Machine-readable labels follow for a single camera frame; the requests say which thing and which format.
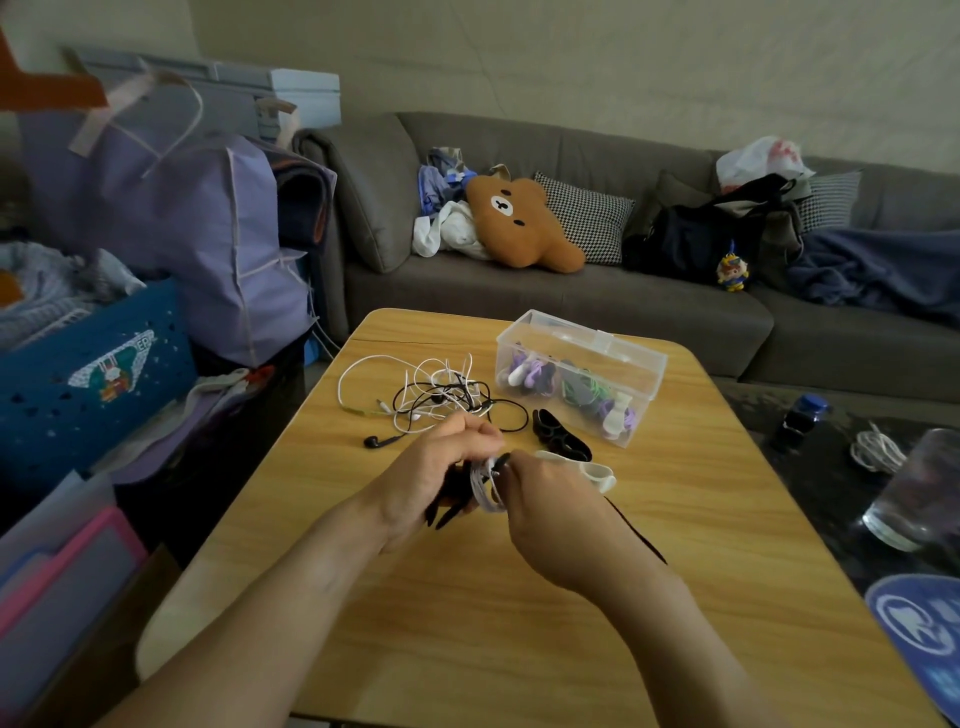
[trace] sofa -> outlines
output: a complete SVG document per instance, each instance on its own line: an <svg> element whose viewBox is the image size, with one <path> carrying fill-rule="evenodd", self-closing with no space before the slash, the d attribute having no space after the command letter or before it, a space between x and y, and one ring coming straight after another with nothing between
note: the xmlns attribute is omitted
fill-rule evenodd
<svg viewBox="0 0 960 728"><path fill-rule="evenodd" d="M505 320L536 308L588 327L678 342L721 383L802 388L853 401L881 398L960 417L960 331L952 328L820 306L759 284L732 294L610 266L588 265L564 276L456 253L411 255L420 214L417 173L433 146L460 147L473 170L502 162L514 178L541 171L639 204L652 194L661 170L691 187L715 190L714 163L723 152L427 112L309 130L296 143L338 175L322 261L325 315L335 339L346 339L380 307ZM804 161L820 174L863 170L854 227L960 229L960 176L828 158Z"/></svg>

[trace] beige wall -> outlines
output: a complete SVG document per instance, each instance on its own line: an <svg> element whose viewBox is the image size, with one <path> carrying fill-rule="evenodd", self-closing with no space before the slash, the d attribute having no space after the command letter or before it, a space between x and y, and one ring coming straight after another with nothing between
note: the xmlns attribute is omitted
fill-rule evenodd
<svg viewBox="0 0 960 728"><path fill-rule="evenodd" d="M960 172L955 0L190 0L204 55L437 109ZM450 143L451 140L438 140Z"/></svg>
<svg viewBox="0 0 960 728"><path fill-rule="evenodd" d="M186 0L0 0L0 25L20 67L60 72L60 49L73 44L198 56ZM0 114L0 194L17 195L12 114Z"/></svg>

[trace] hand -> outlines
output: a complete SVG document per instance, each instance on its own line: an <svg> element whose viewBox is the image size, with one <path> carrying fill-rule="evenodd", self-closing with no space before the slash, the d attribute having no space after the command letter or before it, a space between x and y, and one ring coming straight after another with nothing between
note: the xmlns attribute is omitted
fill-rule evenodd
<svg viewBox="0 0 960 728"><path fill-rule="evenodd" d="M668 569L573 464L514 450L496 490L516 550L559 587L598 603L625 571Z"/></svg>
<svg viewBox="0 0 960 728"><path fill-rule="evenodd" d="M486 420L455 412L404 450L358 498L371 504L385 528L381 551L392 551L423 525L423 512L440 492L446 469L483 460L503 449L503 435Z"/></svg>

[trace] blue blanket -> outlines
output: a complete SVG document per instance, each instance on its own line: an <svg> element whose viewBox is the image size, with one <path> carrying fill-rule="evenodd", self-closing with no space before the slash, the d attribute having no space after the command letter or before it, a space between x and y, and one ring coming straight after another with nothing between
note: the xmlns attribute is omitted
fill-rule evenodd
<svg viewBox="0 0 960 728"><path fill-rule="evenodd" d="M897 311L960 328L960 231L811 231L786 274L807 301Z"/></svg>

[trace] bag handle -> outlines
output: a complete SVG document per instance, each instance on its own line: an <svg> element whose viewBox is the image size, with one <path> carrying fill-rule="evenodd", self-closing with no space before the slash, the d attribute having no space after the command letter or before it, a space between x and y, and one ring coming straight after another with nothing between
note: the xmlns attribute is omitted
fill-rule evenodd
<svg viewBox="0 0 960 728"><path fill-rule="evenodd" d="M255 103L258 109L279 111L276 120L280 125L280 133L276 136L274 144L280 149L289 151L290 144L294 140L294 134L300 130L301 126L297 105L283 99L277 99L275 96L264 96L257 99Z"/></svg>
<svg viewBox="0 0 960 728"><path fill-rule="evenodd" d="M93 152L93 148L103 135L104 130L110 125L113 119L136 104L143 97L153 93L159 85L186 86L193 92L193 96L197 100L197 111L193 115L193 119L190 120L186 131L178 136L174 143L162 154L159 154L156 150L150 150L157 155L157 161L166 157L180 145L186 137L193 133L193 130L200 124L200 120L204 118L204 97L179 73L174 73L173 71L168 71L163 68L153 68L152 66L148 66L144 73L131 76L123 83L111 89L107 94L107 105L102 109L92 109L86 115L86 119L80 126L80 130L77 131L73 137L73 141L70 142L67 148L81 157L89 157L90 153Z"/></svg>

